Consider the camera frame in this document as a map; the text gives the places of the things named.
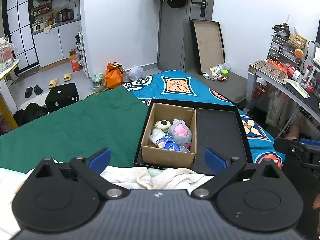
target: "black drawer unit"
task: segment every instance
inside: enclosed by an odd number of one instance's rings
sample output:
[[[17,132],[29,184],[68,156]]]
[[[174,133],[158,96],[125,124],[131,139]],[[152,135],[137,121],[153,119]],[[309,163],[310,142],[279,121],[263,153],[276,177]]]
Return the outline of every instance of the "black drawer unit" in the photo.
[[[269,55],[273,56],[273,57],[279,57],[279,52],[277,52],[276,50],[274,49],[269,49]]]
[[[278,60],[276,57],[273,57],[270,54],[268,54],[267,59],[271,59],[271,60],[274,60],[274,61]]]
[[[280,51],[281,46],[275,42],[272,42],[271,48],[275,49],[276,51]]]
[[[301,59],[294,55],[295,47],[282,38],[273,35],[269,48],[267,59],[274,60],[278,63],[289,63],[295,68],[301,66]]]
[[[283,42],[283,39],[281,39],[281,38],[273,35],[272,41],[275,42],[275,43],[277,43],[277,44],[279,44],[279,45],[281,46],[281,45],[282,45],[282,42]]]

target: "black box tray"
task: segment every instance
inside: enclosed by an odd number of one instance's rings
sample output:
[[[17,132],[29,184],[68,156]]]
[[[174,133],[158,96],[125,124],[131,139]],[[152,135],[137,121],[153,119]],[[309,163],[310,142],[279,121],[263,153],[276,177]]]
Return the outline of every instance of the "black box tray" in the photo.
[[[196,109],[197,117],[197,154],[191,170],[202,173],[212,174],[211,170],[204,163],[204,151],[211,147],[215,153],[223,154],[231,158],[238,156],[245,158],[252,163],[252,155],[248,143],[248,138],[244,131],[243,123],[240,118],[239,110],[236,106],[218,105],[210,103],[152,99],[144,122],[140,141],[133,165],[135,167],[145,166],[147,168],[167,169],[174,168],[159,164],[145,163],[141,154],[141,140],[146,128],[151,107],[155,103],[192,107]]]

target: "kitchen cabinet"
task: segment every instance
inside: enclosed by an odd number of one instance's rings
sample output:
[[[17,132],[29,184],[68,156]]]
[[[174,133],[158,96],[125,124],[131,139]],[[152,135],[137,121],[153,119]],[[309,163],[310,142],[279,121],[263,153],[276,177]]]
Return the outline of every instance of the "kitchen cabinet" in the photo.
[[[69,57],[70,50],[77,48],[76,35],[78,35],[79,32],[79,23],[80,21],[77,21],[58,27],[62,54],[64,58]]]
[[[47,66],[63,59],[58,28],[49,33],[38,33],[33,36],[40,67]]]

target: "blue packaging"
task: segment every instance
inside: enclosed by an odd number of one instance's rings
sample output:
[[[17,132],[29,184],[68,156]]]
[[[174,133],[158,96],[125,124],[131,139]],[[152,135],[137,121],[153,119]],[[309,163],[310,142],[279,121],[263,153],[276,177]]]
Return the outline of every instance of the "blue packaging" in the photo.
[[[180,151],[179,146],[174,142],[170,134],[166,134],[161,139],[157,140],[156,144],[160,149]]]

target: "human hand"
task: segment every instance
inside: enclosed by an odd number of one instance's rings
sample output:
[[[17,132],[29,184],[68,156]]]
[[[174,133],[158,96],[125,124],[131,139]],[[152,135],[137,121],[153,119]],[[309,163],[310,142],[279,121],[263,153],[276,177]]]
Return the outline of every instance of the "human hand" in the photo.
[[[313,209],[318,209],[319,207],[320,207],[320,193],[318,193],[318,195],[316,196],[316,199],[312,205]],[[317,233],[320,234],[320,214],[319,214]]]

